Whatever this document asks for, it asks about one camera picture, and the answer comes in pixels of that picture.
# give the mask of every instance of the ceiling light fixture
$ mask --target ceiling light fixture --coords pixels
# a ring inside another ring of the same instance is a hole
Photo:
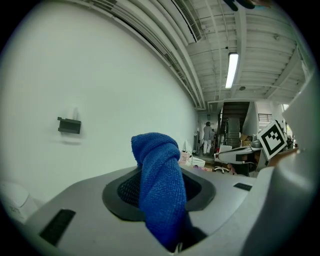
[[[225,88],[230,89],[234,83],[237,65],[238,65],[239,54],[238,53],[229,53],[229,67],[228,75],[226,77]]]

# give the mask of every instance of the blue microfiber cloth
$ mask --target blue microfiber cloth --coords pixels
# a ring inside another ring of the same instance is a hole
[[[139,208],[145,213],[146,227],[173,252],[180,242],[187,202],[178,144],[167,135],[151,132],[132,137],[131,146],[142,167]]]

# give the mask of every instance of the black mesh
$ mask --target black mesh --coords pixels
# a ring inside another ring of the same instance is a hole
[[[182,178],[184,181],[186,200],[189,201],[200,193],[202,187],[198,182],[184,174],[182,174]],[[137,208],[139,207],[140,179],[141,171],[122,183],[117,190],[119,197],[124,202]]]
[[[187,175],[182,174],[182,178],[184,181],[186,201],[189,201],[200,193],[202,187],[198,182],[189,178]]]
[[[139,207],[141,171],[127,179],[118,187],[119,197],[126,203]]]

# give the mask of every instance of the ceiling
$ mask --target ceiling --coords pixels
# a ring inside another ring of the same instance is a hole
[[[142,39],[200,112],[218,113],[224,102],[232,101],[289,104],[305,81],[297,32],[276,6],[247,9],[235,1],[238,11],[233,11],[224,0],[66,1],[113,18]],[[183,18],[179,12],[186,9],[188,17]],[[199,31],[195,29],[197,40],[190,41],[194,22]],[[239,61],[233,86],[226,89],[229,53],[238,53]]]
[[[283,12],[275,6],[245,9],[239,5],[234,12],[223,0],[207,0],[211,15],[206,0],[185,2],[202,33],[201,41],[186,48],[207,106],[230,99],[289,103],[300,91],[305,80],[302,62]],[[239,53],[238,71],[232,88],[225,89],[228,54],[234,52]]]

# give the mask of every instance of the person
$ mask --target person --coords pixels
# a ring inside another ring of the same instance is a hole
[[[203,154],[210,153],[211,149],[211,139],[214,136],[214,132],[211,129],[210,122],[205,123],[205,127],[203,128],[204,135],[203,135]]]
[[[212,133],[211,133],[211,135],[210,135],[210,137],[209,137],[209,141],[211,141],[211,147],[214,147],[215,146],[215,130],[214,129],[212,129]]]

